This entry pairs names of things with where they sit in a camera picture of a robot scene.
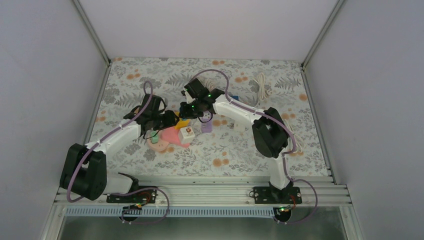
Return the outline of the pink triangular power strip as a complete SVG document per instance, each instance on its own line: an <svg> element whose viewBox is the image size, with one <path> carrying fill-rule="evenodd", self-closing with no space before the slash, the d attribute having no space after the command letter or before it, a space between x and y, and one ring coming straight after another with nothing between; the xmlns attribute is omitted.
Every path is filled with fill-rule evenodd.
<svg viewBox="0 0 424 240"><path fill-rule="evenodd" d="M179 130L175 129L174 127L168 127L161 131L160 138L163 141L169 142L169 144L177 145L183 148L188 148L190 146L190 143L181 143L179 136L178 136Z"/></svg>

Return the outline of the purple power strip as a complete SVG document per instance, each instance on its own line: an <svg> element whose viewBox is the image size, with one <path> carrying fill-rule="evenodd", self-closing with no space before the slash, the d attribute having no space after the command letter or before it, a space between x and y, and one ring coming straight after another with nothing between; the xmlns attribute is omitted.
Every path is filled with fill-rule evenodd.
<svg viewBox="0 0 424 240"><path fill-rule="evenodd" d="M203 116L199 119L201 122L201 132L202 133L211 133L213 129L212 125L213 114L209 111L203 113Z"/></svg>

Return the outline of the white plug adapter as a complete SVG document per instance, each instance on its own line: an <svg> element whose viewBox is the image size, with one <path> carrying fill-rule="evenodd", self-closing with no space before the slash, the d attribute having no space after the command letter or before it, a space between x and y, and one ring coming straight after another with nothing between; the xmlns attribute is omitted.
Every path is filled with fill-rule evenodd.
<svg viewBox="0 0 424 240"><path fill-rule="evenodd" d="M194 130L191 126L182 127L178 132L178 139L182 145L191 143L195 138Z"/></svg>

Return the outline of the yellow cube socket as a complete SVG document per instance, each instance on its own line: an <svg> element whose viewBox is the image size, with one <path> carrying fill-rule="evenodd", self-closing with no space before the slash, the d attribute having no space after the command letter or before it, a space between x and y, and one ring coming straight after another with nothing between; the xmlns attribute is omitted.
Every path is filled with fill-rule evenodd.
<svg viewBox="0 0 424 240"><path fill-rule="evenodd" d="M179 121L177 122L177 124L174 126L174 128L176 130L179 130L181 128L185 128L190 124L190 119L186 119L186 118L179 118Z"/></svg>

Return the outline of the dark blue cube socket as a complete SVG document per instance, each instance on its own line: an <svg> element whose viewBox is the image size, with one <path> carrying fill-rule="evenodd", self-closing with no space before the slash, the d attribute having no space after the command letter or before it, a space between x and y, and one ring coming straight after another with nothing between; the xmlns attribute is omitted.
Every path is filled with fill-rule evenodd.
<svg viewBox="0 0 424 240"><path fill-rule="evenodd" d="M230 97L231 97L232 99L236 100L236 101L238 101L238 100L239 100L239 97L238 97L237 95L231 95Z"/></svg>

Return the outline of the white square plug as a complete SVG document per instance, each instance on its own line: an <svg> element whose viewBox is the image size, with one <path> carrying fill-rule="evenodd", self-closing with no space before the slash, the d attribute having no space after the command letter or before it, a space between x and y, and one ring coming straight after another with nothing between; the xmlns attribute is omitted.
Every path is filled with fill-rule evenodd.
<svg viewBox="0 0 424 240"><path fill-rule="evenodd" d="M235 123L233 124L233 129L234 129L236 132L239 132L239 133L243 133L243 132L245 132L245 131L246 131L246 127L245 127L243 124L239 123L239 122L235 122Z"/></svg>

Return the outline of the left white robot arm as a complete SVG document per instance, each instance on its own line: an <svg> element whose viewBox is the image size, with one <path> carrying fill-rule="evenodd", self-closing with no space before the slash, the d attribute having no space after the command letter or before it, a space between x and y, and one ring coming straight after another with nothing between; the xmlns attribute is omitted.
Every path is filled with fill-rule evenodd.
<svg viewBox="0 0 424 240"><path fill-rule="evenodd" d="M146 94L142 103L127 113L111 132L84 145L73 144L59 180L59 186L67 190L67 200L74 202L71 193L92 201L101 195L114 194L128 203L134 202L139 197L138 180L126 173L109 173L107 160L148 131L174 127L179 118L166 107L162 97Z"/></svg>

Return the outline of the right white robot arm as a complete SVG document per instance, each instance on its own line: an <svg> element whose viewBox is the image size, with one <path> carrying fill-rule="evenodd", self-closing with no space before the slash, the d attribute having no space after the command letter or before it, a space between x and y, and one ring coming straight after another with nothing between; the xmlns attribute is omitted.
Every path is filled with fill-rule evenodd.
<svg viewBox="0 0 424 240"><path fill-rule="evenodd" d="M206 112L223 115L249 128L257 151L268 159L270 180L267 197L278 204L290 197L292 183L285 173L285 161L280 158L288 146L289 134L278 111L270 107L260 110L244 104L220 89L208 90L197 78L186 84L181 92L179 117L196 119Z"/></svg>

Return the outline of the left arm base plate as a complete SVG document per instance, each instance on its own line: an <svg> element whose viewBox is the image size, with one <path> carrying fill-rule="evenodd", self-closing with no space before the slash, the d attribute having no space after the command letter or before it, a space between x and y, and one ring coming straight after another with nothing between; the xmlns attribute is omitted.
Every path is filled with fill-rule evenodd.
<svg viewBox="0 0 424 240"><path fill-rule="evenodd" d="M156 202L157 190L148 189L128 196L110 194L106 198L107 203L112 204L154 204Z"/></svg>

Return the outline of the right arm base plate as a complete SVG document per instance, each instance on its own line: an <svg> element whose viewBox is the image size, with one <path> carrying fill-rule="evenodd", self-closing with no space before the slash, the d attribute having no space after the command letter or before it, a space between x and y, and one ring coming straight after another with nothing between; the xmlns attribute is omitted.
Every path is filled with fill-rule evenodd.
<svg viewBox="0 0 424 240"><path fill-rule="evenodd" d="M302 195L299 187L287 186L279 190L273 186L256 186L249 196L255 204L302 204Z"/></svg>

